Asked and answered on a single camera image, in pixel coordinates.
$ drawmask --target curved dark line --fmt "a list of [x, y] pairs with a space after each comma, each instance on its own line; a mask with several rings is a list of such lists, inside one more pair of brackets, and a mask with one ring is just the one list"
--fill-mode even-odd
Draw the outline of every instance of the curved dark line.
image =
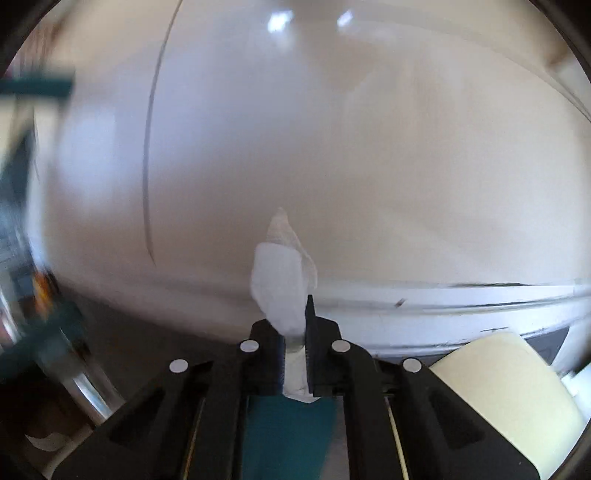
[[143, 197], [143, 207], [144, 207], [144, 237], [146, 243], [146, 250], [148, 251], [148, 255], [152, 259], [154, 265], [156, 264], [156, 260], [154, 259], [154, 243], [152, 241], [152, 223], [150, 219], [150, 197], [148, 192], [148, 183], [149, 183], [149, 169], [148, 169], [148, 161], [150, 159], [150, 137], [152, 133], [152, 113], [154, 111], [154, 98], [156, 95], [156, 87], [158, 86], [158, 77], [160, 75], [160, 67], [162, 65], [162, 60], [164, 58], [164, 52], [166, 51], [166, 45], [168, 44], [168, 39], [170, 38], [170, 33], [173, 30], [174, 22], [177, 18], [178, 11], [183, 4], [183, 0], [178, 0], [177, 6], [174, 9], [173, 16], [170, 19], [170, 23], [166, 30], [166, 34], [164, 35], [164, 40], [162, 42], [162, 46], [160, 47], [160, 53], [158, 54], [158, 59], [156, 60], [156, 68], [154, 72], [154, 78], [152, 80], [152, 88], [150, 89], [150, 96], [148, 98], [148, 113], [146, 115], [146, 129], [144, 134], [144, 159], [143, 159], [143, 171], [142, 171], [142, 197]]

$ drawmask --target paper towel piece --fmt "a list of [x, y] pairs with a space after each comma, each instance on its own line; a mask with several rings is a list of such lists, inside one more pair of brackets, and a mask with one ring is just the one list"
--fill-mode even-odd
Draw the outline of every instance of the paper towel piece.
[[317, 285], [314, 262], [279, 209], [271, 219], [267, 241], [255, 249], [251, 294], [270, 324], [285, 337], [283, 394], [302, 402], [316, 400], [306, 373], [306, 302]]

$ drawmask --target dark floor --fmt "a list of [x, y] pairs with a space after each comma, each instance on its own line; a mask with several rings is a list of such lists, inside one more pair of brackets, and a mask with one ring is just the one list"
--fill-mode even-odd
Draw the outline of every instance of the dark floor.
[[204, 362], [230, 345], [146, 322], [71, 291], [87, 322], [91, 353], [124, 399], [130, 399], [176, 358]]

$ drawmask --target white round joint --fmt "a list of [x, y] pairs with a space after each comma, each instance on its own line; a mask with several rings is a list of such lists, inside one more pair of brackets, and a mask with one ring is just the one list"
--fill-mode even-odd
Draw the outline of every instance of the white round joint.
[[416, 358], [407, 358], [404, 362], [402, 362], [402, 368], [404, 368], [407, 372], [411, 372], [412, 374], [417, 373], [423, 366], [421, 362]]
[[351, 344], [347, 340], [335, 340], [331, 347], [338, 353], [345, 353], [351, 350]]
[[253, 353], [256, 352], [259, 348], [259, 344], [256, 340], [244, 340], [240, 344], [240, 350], [245, 353]]
[[181, 374], [187, 368], [189, 368], [189, 362], [187, 362], [186, 360], [183, 360], [182, 358], [177, 358], [176, 360], [173, 360], [172, 362], [170, 362], [170, 365], [168, 366], [168, 368], [174, 374]]

